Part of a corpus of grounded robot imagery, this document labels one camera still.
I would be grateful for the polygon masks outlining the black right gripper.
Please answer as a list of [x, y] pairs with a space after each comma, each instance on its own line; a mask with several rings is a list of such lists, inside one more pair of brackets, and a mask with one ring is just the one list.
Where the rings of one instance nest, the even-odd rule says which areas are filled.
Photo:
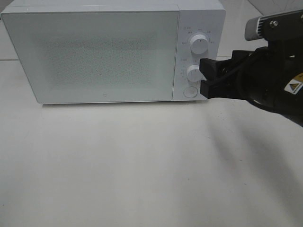
[[206, 79], [228, 75], [224, 82], [201, 81], [200, 94], [207, 99], [246, 100], [266, 111], [303, 109], [303, 90], [296, 94], [285, 90], [286, 85], [303, 71], [302, 48], [234, 50], [231, 58], [223, 61], [201, 58], [199, 70]]

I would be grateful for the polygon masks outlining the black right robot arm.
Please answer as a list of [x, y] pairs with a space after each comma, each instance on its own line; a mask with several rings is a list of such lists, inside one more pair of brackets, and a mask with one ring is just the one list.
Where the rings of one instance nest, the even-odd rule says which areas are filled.
[[303, 124], [303, 56], [261, 47], [234, 50], [232, 57], [217, 61], [201, 58], [200, 93], [207, 99], [245, 100], [261, 110], [280, 114]]

